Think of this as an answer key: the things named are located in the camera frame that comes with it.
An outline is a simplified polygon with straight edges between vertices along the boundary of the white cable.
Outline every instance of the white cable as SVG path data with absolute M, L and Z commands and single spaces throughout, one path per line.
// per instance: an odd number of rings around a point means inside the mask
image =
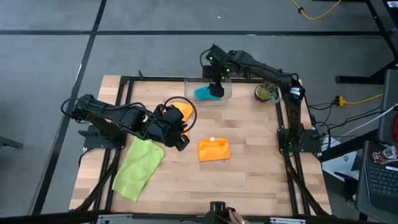
M 353 131 L 355 131 L 355 130 L 357 130 L 357 129 L 359 129 L 359 128 L 362 128 L 363 126 L 366 126 L 366 125 L 372 123 L 373 121 L 375 121 L 375 120 L 381 118 L 382 116 L 386 115 L 388 112 L 392 111 L 392 110 L 394 109 L 394 107 L 396 107 L 396 106 L 398 106 L 398 103 L 397 103 L 396 105 L 392 106 L 390 109 L 386 110 L 384 113 L 382 113 L 382 114 L 380 114 L 379 116 L 373 118 L 372 120 L 370 120 L 370 121 L 368 121 L 368 122 L 366 122 L 366 123 L 364 123 L 364 124 L 362 124 L 362 125 L 360 125 L 360 126 L 354 128 L 354 129 L 352 129 L 351 131 L 348 131 L 347 133 L 345 133 L 344 135 L 340 136 L 338 139 L 336 139 L 335 141 L 333 141 L 333 142 L 330 143 L 330 144 L 332 145 L 333 143 L 337 142 L 339 139 L 341 139 L 342 137 L 346 136 L 347 134 L 352 133 Z

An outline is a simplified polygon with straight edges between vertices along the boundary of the orange towel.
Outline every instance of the orange towel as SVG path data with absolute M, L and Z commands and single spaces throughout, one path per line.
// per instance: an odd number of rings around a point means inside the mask
M 184 122 L 187 122 L 189 116 L 191 116 L 191 114 L 193 113 L 193 107 L 188 104 L 188 103 L 180 103 L 180 102 L 174 102 L 172 103 L 176 108 L 178 108 L 181 113 L 184 115 L 184 117 L 182 118 L 182 120 Z
M 215 161 L 220 159 L 230 159 L 228 140 L 225 138 L 206 138 L 198 141 L 199 161 Z

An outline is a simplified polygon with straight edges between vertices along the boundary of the table leg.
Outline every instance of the table leg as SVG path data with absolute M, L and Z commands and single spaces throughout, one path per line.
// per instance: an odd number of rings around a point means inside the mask
M 329 148 L 325 154 L 322 154 L 322 156 L 319 157 L 319 160 L 321 162 L 326 162 L 331 159 L 343 156 L 347 153 L 361 149 L 365 141 L 376 141 L 377 133 L 378 129 L 375 129 L 349 141 L 343 142 L 337 146 L 333 146 Z
M 390 39 L 390 33 L 384 28 L 383 23 L 380 20 L 379 15 L 377 14 L 375 8 L 372 5 L 370 0 L 364 1 L 369 8 L 370 13 L 373 16 L 373 19 L 381 32 L 381 36 L 386 41 L 387 45 L 389 46 L 394 60 L 390 62 L 388 65 L 377 71 L 375 74 L 371 75 L 370 77 L 352 77 L 352 76 L 336 76 L 335 81 L 337 83 L 351 83 L 351 84 L 376 84 L 376 85 L 383 85 L 384 84 L 384 76 L 386 75 L 386 71 L 388 69 L 397 69 L 398 68 L 398 51 L 394 47 Z
M 14 147 L 16 149 L 21 149 L 22 147 L 24 147 L 24 145 L 22 143 L 13 141 L 13 140 L 8 139 L 8 138 L 0 137 L 0 148 L 2 146 L 11 146 L 11 147 Z
M 367 221 L 368 216 L 363 214 L 362 212 L 359 213 L 359 221 Z

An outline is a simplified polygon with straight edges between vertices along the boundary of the yellow cable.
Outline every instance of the yellow cable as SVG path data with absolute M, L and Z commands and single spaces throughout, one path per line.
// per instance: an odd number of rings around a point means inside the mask
M 345 102 L 345 104 L 357 105 L 357 104 L 360 104 L 360 103 L 365 103 L 365 102 L 371 101 L 371 100 L 376 99 L 376 98 L 378 98 L 378 97 L 380 97 L 382 95 L 383 94 L 380 94 L 380 95 L 377 95 L 377 96 L 374 96 L 374 97 L 370 97 L 369 99 L 361 100 L 361 101 L 357 101 L 357 102 Z
M 297 2 L 295 2 L 294 0 L 292 0 L 292 2 L 297 6 L 297 9 L 300 9 L 300 6 L 299 6 L 299 4 L 297 4 Z M 307 15 L 305 14 L 305 12 L 304 12 L 304 9 L 301 10 L 300 12 L 301 12 L 307 19 L 315 20 L 315 19 L 319 19 L 319 18 L 325 16 L 326 14 L 328 14 L 328 13 L 329 13 L 330 11 L 332 11 L 340 2 L 341 2 L 341 0 L 339 0 L 338 2 L 336 2 L 336 4 L 335 4 L 334 6 L 332 6 L 329 10 L 327 10 L 325 13 L 323 13 L 322 15 L 317 16 L 317 17 L 309 17 L 309 16 L 307 16 Z

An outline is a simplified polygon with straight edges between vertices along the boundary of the person's hand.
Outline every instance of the person's hand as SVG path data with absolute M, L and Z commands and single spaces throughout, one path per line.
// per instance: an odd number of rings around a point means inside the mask
M 237 212 L 229 211 L 229 218 L 233 224 L 250 224 L 249 221 L 245 220 L 242 215 Z

